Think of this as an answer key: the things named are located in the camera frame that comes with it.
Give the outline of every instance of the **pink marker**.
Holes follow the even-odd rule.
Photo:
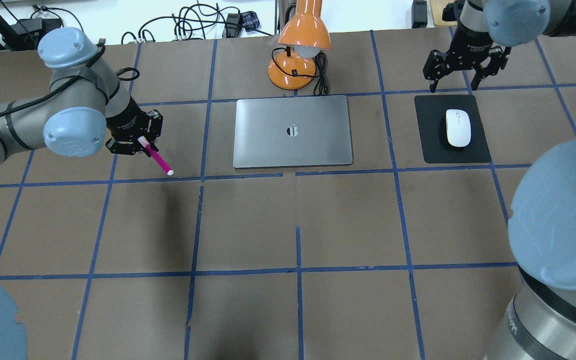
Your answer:
[[[137,141],[139,141],[139,144],[141,144],[141,146],[143,146],[146,149],[146,152],[150,154],[150,156],[157,162],[157,164],[162,168],[162,170],[165,171],[166,175],[173,176],[175,171],[172,170],[170,165],[163,159],[160,153],[153,150],[151,143],[149,143],[148,140],[146,140],[146,137],[141,136],[137,139]]]

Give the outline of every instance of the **desk lamp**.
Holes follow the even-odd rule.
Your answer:
[[[322,21],[322,0],[297,0],[295,16],[279,35],[285,52],[275,55],[268,64],[268,78],[278,88],[301,89],[316,78],[317,65],[312,59],[321,50],[329,50],[330,35]]]

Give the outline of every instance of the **black mouse pad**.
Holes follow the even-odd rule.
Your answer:
[[[486,134],[473,95],[419,95],[414,97],[423,160],[428,164],[489,163]],[[465,147],[448,143],[446,110],[465,111],[470,117],[471,139]]]

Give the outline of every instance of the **black pole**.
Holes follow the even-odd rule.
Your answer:
[[[5,39],[6,45],[12,48],[12,50],[32,50],[32,47],[15,32],[15,30],[6,22],[6,20],[4,20],[4,18],[2,18],[1,15],[0,34]]]

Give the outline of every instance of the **laptop lid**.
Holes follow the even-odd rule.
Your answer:
[[[345,95],[237,101],[236,169],[345,166],[353,162]]]

